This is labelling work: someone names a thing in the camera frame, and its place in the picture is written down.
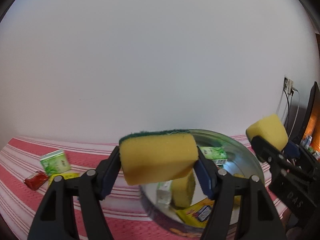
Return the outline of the wall power outlet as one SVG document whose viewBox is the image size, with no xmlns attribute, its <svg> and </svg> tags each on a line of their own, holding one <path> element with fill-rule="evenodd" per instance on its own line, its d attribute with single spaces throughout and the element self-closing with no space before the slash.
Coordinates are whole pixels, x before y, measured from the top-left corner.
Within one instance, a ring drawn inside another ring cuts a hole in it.
<svg viewBox="0 0 320 240">
<path fill-rule="evenodd" d="M 287 77 L 284 77 L 284 85 L 283 85 L 284 91 L 287 93 L 287 95 L 292 94 L 293 92 L 293 81 Z"/>
</svg>

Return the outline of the red snack packet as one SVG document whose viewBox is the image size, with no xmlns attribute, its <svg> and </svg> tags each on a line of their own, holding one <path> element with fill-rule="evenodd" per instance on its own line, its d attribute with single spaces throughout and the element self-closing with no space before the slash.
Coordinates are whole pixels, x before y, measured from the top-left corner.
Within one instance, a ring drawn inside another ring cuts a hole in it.
<svg viewBox="0 0 320 240">
<path fill-rule="evenodd" d="M 38 190 L 47 180 L 49 176 L 46 175 L 42 171 L 36 171 L 28 178 L 25 178 L 24 183 L 29 187 L 31 190 L 36 191 Z"/>
</svg>

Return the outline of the small green tissue pack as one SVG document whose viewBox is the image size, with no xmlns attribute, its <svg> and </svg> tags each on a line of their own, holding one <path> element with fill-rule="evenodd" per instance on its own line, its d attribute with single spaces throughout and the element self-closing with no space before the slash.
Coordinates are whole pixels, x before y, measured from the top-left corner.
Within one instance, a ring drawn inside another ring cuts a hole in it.
<svg viewBox="0 0 320 240">
<path fill-rule="evenodd" d="M 71 170 L 64 150 L 47 153 L 40 158 L 40 163 L 48 176 Z"/>
</svg>

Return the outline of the worn green speckled sponge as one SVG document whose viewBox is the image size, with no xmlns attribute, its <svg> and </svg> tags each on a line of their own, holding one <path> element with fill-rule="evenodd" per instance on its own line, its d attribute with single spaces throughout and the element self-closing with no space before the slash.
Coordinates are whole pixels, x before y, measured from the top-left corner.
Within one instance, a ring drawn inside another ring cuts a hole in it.
<svg viewBox="0 0 320 240">
<path fill-rule="evenodd" d="M 191 170 L 187 176 L 172 181 L 172 201 L 176 207 L 187 208 L 191 206 L 195 185 L 193 170 Z"/>
</svg>

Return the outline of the yellow blue cracker packet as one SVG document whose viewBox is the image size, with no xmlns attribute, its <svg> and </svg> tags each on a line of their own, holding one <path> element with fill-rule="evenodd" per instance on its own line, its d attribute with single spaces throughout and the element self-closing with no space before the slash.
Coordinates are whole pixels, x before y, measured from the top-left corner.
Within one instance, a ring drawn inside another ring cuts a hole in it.
<svg viewBox="0 0 320 240">
<path fill-rule="evenodd" d="M 184 224 L 204 229 L 213 206 L 214 201 L 206 198 L 188 208 L 177 210 L 176 215 L 178 215 Z"/>
</svg>

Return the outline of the round metal cookie tin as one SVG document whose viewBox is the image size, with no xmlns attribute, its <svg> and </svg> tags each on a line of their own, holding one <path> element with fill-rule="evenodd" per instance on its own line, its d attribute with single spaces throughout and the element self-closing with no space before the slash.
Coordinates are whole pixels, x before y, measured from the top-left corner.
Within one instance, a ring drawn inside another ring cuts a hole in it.
<svg viewBox="0 0 320 240">
<path fill-rule="evenodd" d="M 215 147 L 225 151 L 227 160 L 217 167 L 226 170 L 231 175 L 241 175 L 250 178 L 256 175 L 265 182 L 263 169 L 255 155 L 242 143 L 221 133 L 205 129 L 191 129 L 197 146 Z M 189 226 L 176 215 L 177 207 L 171 204 L 157 202 L 157 183 L 140 185 L 141 202 L 149 217 L 161 228 L 182 237 L 199 238 L 203 228 Z"/>
</svg>

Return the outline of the yellow sponge green backing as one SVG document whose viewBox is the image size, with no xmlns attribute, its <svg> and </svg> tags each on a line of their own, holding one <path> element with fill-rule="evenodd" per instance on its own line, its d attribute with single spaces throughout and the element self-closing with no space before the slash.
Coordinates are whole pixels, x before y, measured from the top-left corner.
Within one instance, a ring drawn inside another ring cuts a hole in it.
<svg viewBox="0 0 320 240">
<path fill-rule="evenodd" d="M 183 178 L 199 158 L 189 130 L 129 134 L 119 141 L 121 168 L 128 185 Z"/>
</svg>

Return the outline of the large green tissue pack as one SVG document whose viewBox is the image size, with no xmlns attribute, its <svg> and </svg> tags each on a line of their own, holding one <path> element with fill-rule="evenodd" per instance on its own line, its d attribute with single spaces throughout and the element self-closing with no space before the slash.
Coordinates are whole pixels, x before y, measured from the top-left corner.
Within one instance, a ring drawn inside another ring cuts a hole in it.
<svg viewBox="0 0 320 240">
<path fill-rule="evenodd" d="M 224 165 L 227 160 L 227 153 L 222 147 L 200 146 L 200 150 L 206 159 L 212 160 L 216 165 Z"/>
</svg>

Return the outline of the orange yellow snack packet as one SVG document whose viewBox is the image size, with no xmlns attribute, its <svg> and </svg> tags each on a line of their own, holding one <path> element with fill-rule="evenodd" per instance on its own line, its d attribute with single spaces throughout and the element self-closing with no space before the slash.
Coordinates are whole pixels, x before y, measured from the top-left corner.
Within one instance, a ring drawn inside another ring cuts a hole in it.
<svg viewBox="0 0 320 240">
<path fill-rule="evenodd" d="M 60 174 L 53 174 L 49 179 L 48 179 L 48 187 L 50 187 L 51 183 L 54 181 L 56 177 L 63 177 L 64 180 L 68 179 L 73 179 L 73 178 L 78 178 L 80 176 L 79 173 L 73 173 L 73 172 L 68 172 L 68 173 L 60 173 Z"/>
</svg>

